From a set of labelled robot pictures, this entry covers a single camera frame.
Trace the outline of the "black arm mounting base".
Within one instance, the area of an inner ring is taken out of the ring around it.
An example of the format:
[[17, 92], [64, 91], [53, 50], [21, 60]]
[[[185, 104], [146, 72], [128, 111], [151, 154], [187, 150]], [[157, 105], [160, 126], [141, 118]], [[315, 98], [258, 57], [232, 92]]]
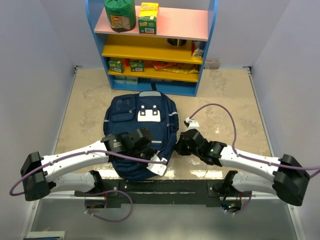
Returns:
[[232, 209], [242, 207], [241, 200], [250, 196], [229, 187], [224, 188], [221, 179], [200, 180], [148, 180], [126, 181], [104, 179], [104, 188], [85, 194], [76, 191], [76, 197], [106, 197], [107, 208], [120, 208], [123, 204], [136, 205], [204, 205], [206, 207]]

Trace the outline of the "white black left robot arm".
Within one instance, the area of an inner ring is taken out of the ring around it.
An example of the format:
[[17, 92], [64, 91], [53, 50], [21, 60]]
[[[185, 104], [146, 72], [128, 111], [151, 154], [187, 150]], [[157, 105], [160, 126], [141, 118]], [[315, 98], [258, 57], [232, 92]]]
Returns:
[[90, 145], [58, 155], [41, 156], [39, 152], [32, 152], [20, 170], [25, 200], [31, 202], [50, 193], [72, 190], [99, 196], [104, 190], [100, 174], [76, 171], [120, 160], [146, 164], [150, 171], [163, 163], [156, 150], [149, 146], [151, 140], [150, 131], [138, 128], [131, 133], [109, 134]]

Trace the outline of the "navy blue student backpack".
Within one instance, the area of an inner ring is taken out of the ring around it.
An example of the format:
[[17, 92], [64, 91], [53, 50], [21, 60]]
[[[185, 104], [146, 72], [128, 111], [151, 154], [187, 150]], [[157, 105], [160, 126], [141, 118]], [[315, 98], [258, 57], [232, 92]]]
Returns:
[[[103, 122], [105, 137], [110, 134], [132, 133], [140, 128], [151, 132], [149, 146], [157, 150], [157, 156], [169, 161], [179, 130], [175, 102], [154, 90], [114, 97]], [[145, 163], [129, 163], [123, 159], [111, 163], [117, 174], [128, 181], [144, 181], [156, 176], [147, 170]]]

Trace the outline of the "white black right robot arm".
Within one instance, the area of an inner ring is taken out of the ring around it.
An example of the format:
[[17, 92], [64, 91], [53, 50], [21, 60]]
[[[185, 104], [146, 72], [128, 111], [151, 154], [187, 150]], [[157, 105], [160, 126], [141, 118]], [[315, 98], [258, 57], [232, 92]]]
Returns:
[[196, 129], [183, 132], [174, 147], [181, 156], [194, 155], [208, 165], [234, 168], [224, 178], [223, 192], [261, 192], [277, 196], [293, 206], [301, 206], [310, 175], [291, 155], [281, 158], [261, 156], [219, 141], [208, 141]]

